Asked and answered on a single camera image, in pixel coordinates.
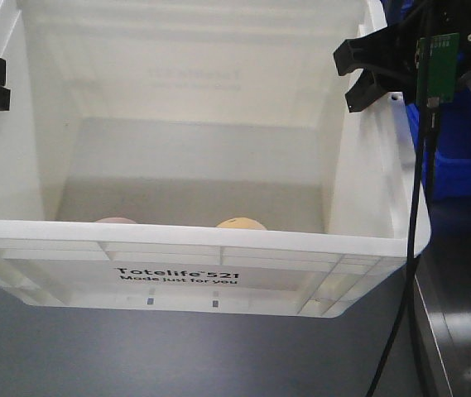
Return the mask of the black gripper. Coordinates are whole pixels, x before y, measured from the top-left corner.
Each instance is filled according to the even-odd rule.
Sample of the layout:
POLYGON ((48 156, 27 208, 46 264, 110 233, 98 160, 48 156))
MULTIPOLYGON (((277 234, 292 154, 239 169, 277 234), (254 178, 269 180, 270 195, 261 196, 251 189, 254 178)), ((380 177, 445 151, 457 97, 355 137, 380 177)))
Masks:
POLYGON ((344 40, 333 53, 338 75, 363 70, 345 94, 348 111, 362 112, 390 92, 402 92, 406 103, 416 103, 418 41, 425 37, 421 61, 427 74, 431 37, 449 33, 459 33, 457 92, 471 80, 471 1, 412 1, 398 24, 344 40), (412 80, 405 88, 402 81, 412 80))

